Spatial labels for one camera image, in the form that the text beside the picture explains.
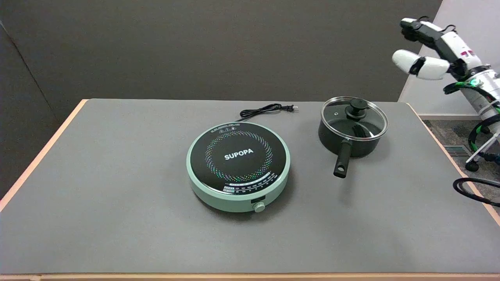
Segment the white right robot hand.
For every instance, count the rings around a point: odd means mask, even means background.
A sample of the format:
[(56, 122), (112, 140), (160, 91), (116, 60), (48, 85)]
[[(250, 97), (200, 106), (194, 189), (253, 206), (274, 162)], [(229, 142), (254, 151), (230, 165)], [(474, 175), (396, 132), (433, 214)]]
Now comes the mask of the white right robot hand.
[(392, 61), (399, 69), (422, 80), (441, 80), (448, 73), (462, 82), (490, 68), (461, 39), (455, 25), (441, 28), (427, 19), (427, 16), (403, 18), (400, 22), (401, 33), (408, 41), (419, 42), (434, 50), (439, 57), (397, 50), (392, 55)]

